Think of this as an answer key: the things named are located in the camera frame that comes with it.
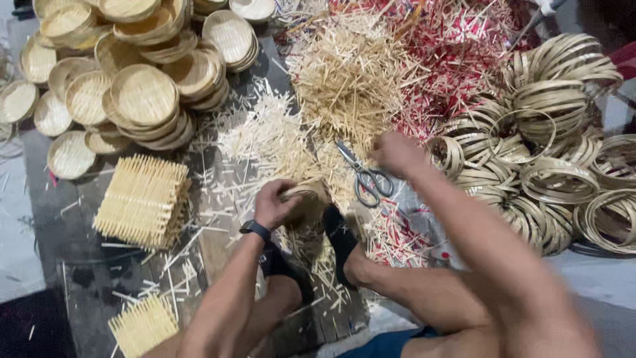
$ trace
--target blue shorts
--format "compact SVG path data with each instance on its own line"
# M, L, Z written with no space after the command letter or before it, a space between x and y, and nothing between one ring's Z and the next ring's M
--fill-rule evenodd
M338 358L399 358L402 348L412 338L435 338L440 335L431 326L424 329L387 332L375 336L369 343L339 355Z

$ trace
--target black wristwatch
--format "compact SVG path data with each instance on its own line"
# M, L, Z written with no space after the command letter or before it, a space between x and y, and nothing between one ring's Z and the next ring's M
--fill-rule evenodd
M270 237L272 236L272 233L265 226L260 225L254 220L246 221L239 232L241 234L256 233L261 236L265 242L270 241Z

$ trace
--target forearm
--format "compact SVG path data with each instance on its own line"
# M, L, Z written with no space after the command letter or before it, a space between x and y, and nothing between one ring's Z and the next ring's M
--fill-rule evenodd
M565 290L530 247L492 208L454 187L436 169L414 169L413 188L424 198L471 269L513 299L544 303ZM550 290L537 290L546 287Z
M205 293L179 349L179 357L229 357L254 306L263 239L243 235L219 279Z

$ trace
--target metal scissors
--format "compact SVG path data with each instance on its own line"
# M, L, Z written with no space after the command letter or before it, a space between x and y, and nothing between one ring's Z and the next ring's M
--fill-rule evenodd
M375 208L376 206L380 204L380 195L378 195L378 193L386 197L390 197L391 195L393 195L393 182L391 181L391 178L389 178L381 170L366 169L365 167L363 167L362 163L360 163L360 161L357 160L356 156L349 150L349 148L347 148L347 146L344 143L342 143L342 141L339 141L338 143L336 143L336 145L338 146L338 150L340 151L342 156L345 158L345 160L349 164L351 164L351 166L356 171L356 184L354 188L356 190L356 196L358 200L360 200L360 203L362 203L362 205L366 206L367 208ZM371 181L373 182L375 189L372 188L367 182L364 181L363 175L366 175L369 178L371 178ZM380 181L378 180L378 177L386 180L389 183L388 190L384 190L382 188L382 185L380 185ZM362 186L367 192L369 192L375 200L369 202L363 199L362 196L360 195L360 186Z

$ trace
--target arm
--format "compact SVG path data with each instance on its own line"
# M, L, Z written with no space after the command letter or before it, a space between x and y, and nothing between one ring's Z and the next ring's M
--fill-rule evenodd
M278 228L301 200L282 203L278 195L294 183L267 183L256 196L254 219L269 230ZM233 357L239 337L254 306L258 259L264 241L255 233L241 237L218 281L205 293L200 308L186 330L178 357Z
M565 285L508 223L492 208L455 188L431 165L429 155L404 136L384 134L377 148L373 157L406 178L444 225L473 270L470 276L476 280L467 285L502 327L514 356L527 356L538 349L545 336L550 341L567 340L568 349L580 345L586 351L583 356L596 356L593 335L572 307ZM482 289L475 289L475 282Z

